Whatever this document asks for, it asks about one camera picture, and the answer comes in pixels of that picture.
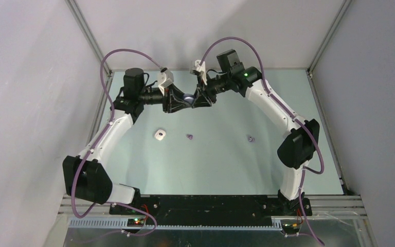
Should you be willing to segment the purple oval charging case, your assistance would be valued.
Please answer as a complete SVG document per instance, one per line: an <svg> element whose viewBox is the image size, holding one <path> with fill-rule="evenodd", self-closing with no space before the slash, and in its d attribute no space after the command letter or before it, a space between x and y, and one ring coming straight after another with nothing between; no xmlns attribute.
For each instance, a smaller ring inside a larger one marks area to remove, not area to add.
<svg viewBox="0 0 395 247"><path fill-rule="evenodd" d="M184 94L183 95L183 100L187 102L188 104L193 104L195 101L195 97L192 94Z"/></svg>

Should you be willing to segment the white earbud charging case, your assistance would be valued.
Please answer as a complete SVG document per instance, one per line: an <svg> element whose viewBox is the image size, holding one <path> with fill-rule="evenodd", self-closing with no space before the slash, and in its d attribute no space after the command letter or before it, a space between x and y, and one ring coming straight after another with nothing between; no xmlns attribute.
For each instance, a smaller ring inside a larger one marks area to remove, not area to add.
<svg viewBox="0 0 395 247"><path fill-rule="evenodd" d="M158 141L163 140L166 137L166 131L163 129L158 129L155 134L154 134L154 138Z"/></svg>

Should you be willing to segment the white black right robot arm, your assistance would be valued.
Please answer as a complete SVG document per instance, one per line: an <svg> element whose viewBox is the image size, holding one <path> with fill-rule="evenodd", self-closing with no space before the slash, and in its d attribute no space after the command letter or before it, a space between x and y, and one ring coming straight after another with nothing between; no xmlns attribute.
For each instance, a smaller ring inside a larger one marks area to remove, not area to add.
<svg viewBox="0 0 395 247"><path fill-rule="evenodd" d="M244 67L235 50L219 54L217 60L221 75L210 78L203 60L194 61L192 72L212 103L219 93L237 92L255 104L281 132L284 140L277 155L285 168L278 191L281 198L278 207L283 214L292 215L299 209L298 198L303 192L302 170L307 168L316 152L320 125L316 119L306 120L297 114L267 85L256 67Z"/></svg>

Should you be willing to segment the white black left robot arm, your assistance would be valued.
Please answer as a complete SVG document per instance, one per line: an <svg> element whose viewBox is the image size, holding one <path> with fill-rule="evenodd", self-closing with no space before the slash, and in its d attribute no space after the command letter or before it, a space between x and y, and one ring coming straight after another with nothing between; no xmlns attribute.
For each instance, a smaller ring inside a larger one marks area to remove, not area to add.
<svg viewBox="0 0 395 247"><path fill-rule="evenodd" d="M146 104L161 104L166 113L190 108L195 96L181 92L173 84L173 75L166 68L157 75L158 87L147 85L141 68L127 69L123 87L111 106L106 125L77 156L67 156L63 161L66 193L74 198L96 204L122 203L129 214L142 208L136 197L136 188L114 183L106 165L126 131L130 130Z"/></svg>

